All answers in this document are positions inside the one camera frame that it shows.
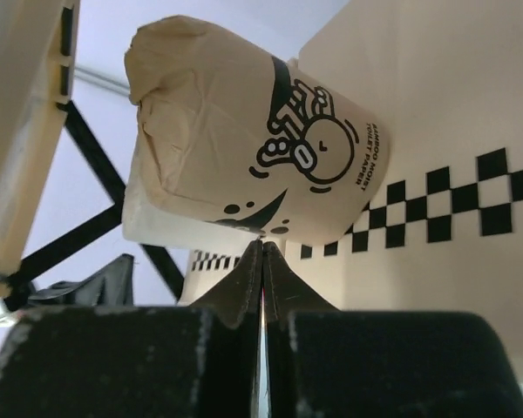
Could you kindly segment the white paper roll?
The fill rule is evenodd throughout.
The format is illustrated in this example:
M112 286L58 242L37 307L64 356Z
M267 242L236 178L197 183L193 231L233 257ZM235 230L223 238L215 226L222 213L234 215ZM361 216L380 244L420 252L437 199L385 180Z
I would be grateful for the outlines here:
M163 212L151 204L139 177L139 146L134 147L122 210L125 239L141 244L240 255L253 233Z

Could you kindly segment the beige three-tier shelf rack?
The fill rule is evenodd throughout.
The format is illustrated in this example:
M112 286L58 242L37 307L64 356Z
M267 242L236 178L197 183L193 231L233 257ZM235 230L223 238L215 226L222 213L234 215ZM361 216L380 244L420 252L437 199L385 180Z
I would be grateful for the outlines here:
M77 61L124 81L136 30L231 30L373 112L388 171L335 243L280 240L332 305L485 318L523 382L523 1L84 1Z

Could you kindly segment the brown paper roll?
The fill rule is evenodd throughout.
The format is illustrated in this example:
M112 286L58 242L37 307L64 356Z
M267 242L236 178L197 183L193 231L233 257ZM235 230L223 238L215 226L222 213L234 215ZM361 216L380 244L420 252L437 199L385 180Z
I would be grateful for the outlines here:
M339 240L382 184L381 121L217 24L172 16L125 55L137 138L127 215L168 215L309 246Z

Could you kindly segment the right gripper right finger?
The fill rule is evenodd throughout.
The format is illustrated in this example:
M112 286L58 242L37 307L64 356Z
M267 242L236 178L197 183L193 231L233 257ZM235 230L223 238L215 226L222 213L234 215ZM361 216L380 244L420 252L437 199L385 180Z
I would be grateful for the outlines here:
M342 311L263 247L273 417L523 417L499 336L459 312Z

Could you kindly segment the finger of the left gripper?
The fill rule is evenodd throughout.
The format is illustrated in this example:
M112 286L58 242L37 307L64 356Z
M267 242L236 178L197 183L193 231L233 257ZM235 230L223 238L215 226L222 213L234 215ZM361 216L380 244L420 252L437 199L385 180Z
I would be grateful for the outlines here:
M123 253L82 281L59 281L31 294L29 307L132 306L134 257Z

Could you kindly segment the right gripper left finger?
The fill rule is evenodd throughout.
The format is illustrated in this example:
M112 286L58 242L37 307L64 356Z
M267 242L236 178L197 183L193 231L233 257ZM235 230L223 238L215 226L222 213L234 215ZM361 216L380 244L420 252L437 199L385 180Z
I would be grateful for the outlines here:
M254 417L262 243L184 307L42 307L0 350L0 417Z

